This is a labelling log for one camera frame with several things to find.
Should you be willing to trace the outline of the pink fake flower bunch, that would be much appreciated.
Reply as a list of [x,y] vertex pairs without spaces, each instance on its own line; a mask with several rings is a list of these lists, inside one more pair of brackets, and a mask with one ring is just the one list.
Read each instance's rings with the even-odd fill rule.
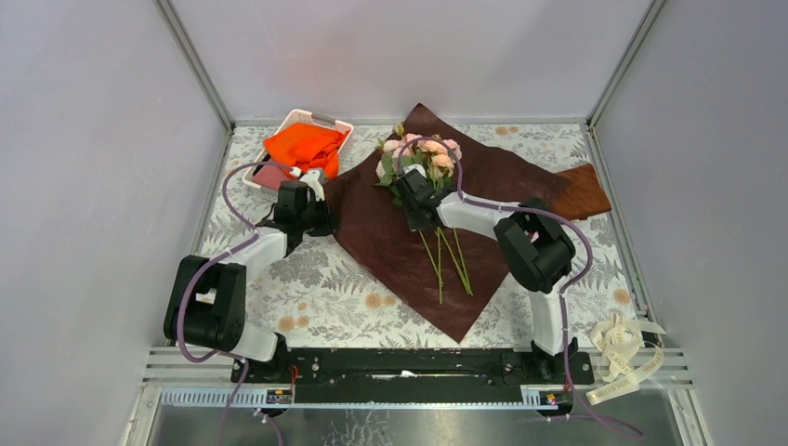
[[[428,186],[434,191],[447,191],[453,185],[453,174],[457,162],[462,158],[460,145],[439,135],[425,137],[409,133],[404,124],[395,126],[393,135],[387,140],[379,140],[377,149],[380,153],[375,174],[376,185],[389,189],[394,198],[392,202],[400,207],[405,205],[405,195],[398,191],[395,181],[405,173],[415,171],[422,174]],[[422,244],[427,252],[430,264],[438,281],[438,302],[444,302],[445,280],[442,272],[444,262],[453,262],[459,281],[467,295],[473,294],[461,244],[455,230],[449,238],[446,231],[437,223],[418,231]]]

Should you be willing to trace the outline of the dark red wrapping paper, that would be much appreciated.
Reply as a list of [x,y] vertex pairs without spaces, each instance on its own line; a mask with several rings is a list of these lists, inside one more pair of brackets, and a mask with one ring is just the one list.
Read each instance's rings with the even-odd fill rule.
[[[417,104],[403,123],[411,134],[439,135],[458,142],[464,171],[463,190],[480,198],[522,203],[537,197],[548,206],[563,205],[563,216],[574,212],[562,198],[576,174],[552,173],[512,151],[486,146],[442,121],[426,105]],[[509,273],[498,242],[461,230],[458,240],[473,293],[468,295],[452,259],[443,260],[442,277],[435,275],[426,249],[435,247],[409,230],[393,194],[378,183],[378,153],[329,181],[325,194],[339,220],[335,239],[359,264],[393,294],[454,341],[461,341]]]

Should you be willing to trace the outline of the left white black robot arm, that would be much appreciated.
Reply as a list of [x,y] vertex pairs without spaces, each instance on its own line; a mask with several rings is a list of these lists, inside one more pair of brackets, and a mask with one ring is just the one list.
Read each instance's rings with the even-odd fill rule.
[[278,350],[283,337],[245,322],[246,289],[252,273],[287,258],[306,235],[322,237],[338,229],[322,186],[287,180],[268,219],[250,237],[221,254],[181,259],[164,316],[164,335],[192,362],[222,353],[252,360],[268,382],[285,376],[288,358]]

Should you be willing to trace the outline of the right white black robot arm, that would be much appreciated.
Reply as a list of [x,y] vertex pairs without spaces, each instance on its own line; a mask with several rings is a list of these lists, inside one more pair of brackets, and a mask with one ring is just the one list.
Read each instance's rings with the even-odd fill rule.
[[570,370],[575,346],[566,334],[559,287],[567,282],[576,250],[544,202],[499,202],[456,190],[436,189],[417,169],[393,182],[410,230],[460,229],[498,242],[509,273],[527,290],[538,349],[532,361],[542,381],[555,383]]

